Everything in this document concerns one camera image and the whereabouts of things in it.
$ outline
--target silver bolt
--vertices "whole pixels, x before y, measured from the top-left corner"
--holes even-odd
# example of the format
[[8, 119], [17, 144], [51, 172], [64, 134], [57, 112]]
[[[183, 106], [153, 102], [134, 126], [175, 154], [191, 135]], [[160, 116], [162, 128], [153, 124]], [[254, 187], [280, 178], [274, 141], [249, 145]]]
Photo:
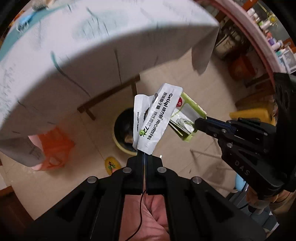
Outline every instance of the silver bolt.
[[87, 182], [88, 183], [95, 183], [96, 182], [96, 177], [89, 177], [88, 179], [87, 179]]
[[125, 168], [122, 169], [122, 171], [124, 173], [130, 173], [131, 172], [131, 168], [130, 167], [125, 167]]
[[200, 184], [202, 182], [202, 179], [200, 177], [193, 177], [192, 181], [196, 184]]
[[159, 168], [157, 168], [157, 171], [159, 173], [165, 173], [166, 172], [166, 168], [165, 167], [159, 167]]

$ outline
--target black wire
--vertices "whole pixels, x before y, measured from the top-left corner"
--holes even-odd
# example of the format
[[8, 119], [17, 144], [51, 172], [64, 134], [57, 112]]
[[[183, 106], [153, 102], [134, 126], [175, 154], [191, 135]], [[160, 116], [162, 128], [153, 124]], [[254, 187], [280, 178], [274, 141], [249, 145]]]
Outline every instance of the black wire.
[[141, 225], [142, 225], [142, 199], [143, 199], [143, 196], [144, 196], [144, 193], [146, 192], [146, 190], [142, 193], [142, 196], [141, 196], [141, 200], [140, 200], [140, 218], [141, 218], [141, 221], [140, 221], [140, 225], [139, 225], [139, 227], [138, 227], [138, 229], [133, 233], [133, 235], [132, 236], [130, 236], [127, 240], [125, 240], [125, 241], [129, 241], [133, 236], [135, 236], [136, 235], [136, 233], [140, 230], [140, 228], [141, 228]]
[[246, 205], [243, 205], [242, 207], [239, 208], [239, 210], [245, 208], [246, 206], [248, 206], [249, 204], [247, 203]]

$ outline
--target pink clothing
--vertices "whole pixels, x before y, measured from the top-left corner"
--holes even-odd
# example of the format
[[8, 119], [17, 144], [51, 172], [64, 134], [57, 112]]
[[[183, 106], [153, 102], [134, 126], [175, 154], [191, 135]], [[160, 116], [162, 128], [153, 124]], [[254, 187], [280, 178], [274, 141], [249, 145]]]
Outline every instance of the pink clothing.
[[[140, 199], [141, 196], [125, 196], [119, 241], [125, 241], [128, 239], [139, 227]], [[170, 235], [168, 234], [168, 221], [163, 196], [149, 196], [145, 193], [141, 209], [142, 226], [130, 241], [169, 241]]]

